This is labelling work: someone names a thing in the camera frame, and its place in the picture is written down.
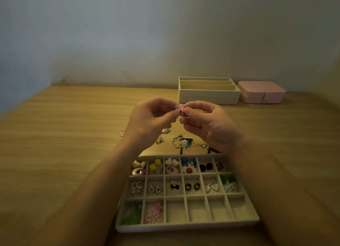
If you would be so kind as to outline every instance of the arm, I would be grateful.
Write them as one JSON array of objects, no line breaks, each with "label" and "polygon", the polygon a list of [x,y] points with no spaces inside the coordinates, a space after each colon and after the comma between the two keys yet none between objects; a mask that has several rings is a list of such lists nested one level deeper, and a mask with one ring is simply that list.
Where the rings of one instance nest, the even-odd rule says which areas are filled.
[{"label": "arm", "polygon": [[151,98],[131,113],[126,133],[31,245],[103,245],[136,157],[179,116],[175,102]]},{"label": "arm", "polygon": [[203,101],[184,107],[189,118],[182,117],[180,122],[185,130],[230,157],[277,245],[340,245],[339,219],[242,131],[222,107]]}]

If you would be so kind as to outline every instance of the pink jewelry box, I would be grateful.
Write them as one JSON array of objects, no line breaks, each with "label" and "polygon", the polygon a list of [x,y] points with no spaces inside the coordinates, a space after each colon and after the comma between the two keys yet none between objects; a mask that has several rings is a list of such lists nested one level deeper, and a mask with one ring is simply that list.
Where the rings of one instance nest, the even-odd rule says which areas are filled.
[{"label": "pink jewelry box", "polygon": [[240,100],[250,104],[277,104],[283,99],[286,90],[268,81],[241,81]]}]

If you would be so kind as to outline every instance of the jewelry tray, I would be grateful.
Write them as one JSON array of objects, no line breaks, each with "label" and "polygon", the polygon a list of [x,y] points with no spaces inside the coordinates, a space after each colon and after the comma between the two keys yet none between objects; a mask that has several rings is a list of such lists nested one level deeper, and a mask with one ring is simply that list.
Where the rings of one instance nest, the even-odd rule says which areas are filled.
[{"label": "jewelry tray", "polygon": [[[178,174],[165,173],[165,160],[176,159],[180,162]],[[197,174],[183,174],[181,158],[188,161],[196,159]],[[162,174],[150,174],[149,165],[155,159],[161,160],[163,165]],[[120,200],[120,208],[116,220],[116,229],[121,233],[149,232],[180,230],[194,228],[215,228],[215,227],[236,227],[252,225],[259,222],[260,218],[249,199],[249,196],[234,172],[231,162],[223,154],[197,154],[197,155],[156,155],[140,156],[137,161],[147,160],[145,175],[129,176],[125,184],[124,193]],[[223,163],[226,172],[217,169],[219,162]],[[200,164],[213,164],[213,169],[205,172],[200,171]],[[225,193],[220,176],[228,179],[234,177],[238,184],[238,192]],[[180,185],[179,190],[171,189],[171,181],[174,180]],[[142,182],[141,192],[131,194],[133,182]],[[205,185],[217,182],[219,191],[205,191]],[[185,184],[192,185],[191,191],[185,190]],[[194,184],[200,183],[198,191],[194,190]],[[159,185],[163,192],[151,194],[148,189],[151,185]],[[141,222],[135,225],[121,225],[124,207],[131,202],[142,202]],[[156,203],[161,202],[163,211],[159,217],[159,223],[146,224],[145,216],[149,209],[155,209]]]}]

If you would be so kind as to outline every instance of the person's left hand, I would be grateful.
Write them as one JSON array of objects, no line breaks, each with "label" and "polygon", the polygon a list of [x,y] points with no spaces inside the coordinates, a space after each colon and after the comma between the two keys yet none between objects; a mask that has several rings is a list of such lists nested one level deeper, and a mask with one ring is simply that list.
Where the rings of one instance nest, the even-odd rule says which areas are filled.
[{"label": "person's left hand", "polygon": [[177,103],[163,98],[150,98],[137,103],[133,109],[123,140],[138,154],[151,147],[164,128],[171,128],[179,112]]}]

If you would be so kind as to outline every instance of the table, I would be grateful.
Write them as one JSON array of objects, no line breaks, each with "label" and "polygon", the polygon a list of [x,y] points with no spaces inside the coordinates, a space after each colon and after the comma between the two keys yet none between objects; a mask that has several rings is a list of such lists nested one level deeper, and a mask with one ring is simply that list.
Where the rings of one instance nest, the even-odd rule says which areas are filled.
[{"label": "table", "polygon": [[[119,140],[134,105],[177,89],[51,86],[0,117],[0,242],[23,244],[41,229]],[[281,104],[224,106],[321,202],[340,216],[340,110],[307,92],[288,92]],[[177,121],[165,142],[143,155],[179,154]],[[200,147],[189,154],[203,153]],[[265,228],[118,234],[107,245],[273,245]]]}]

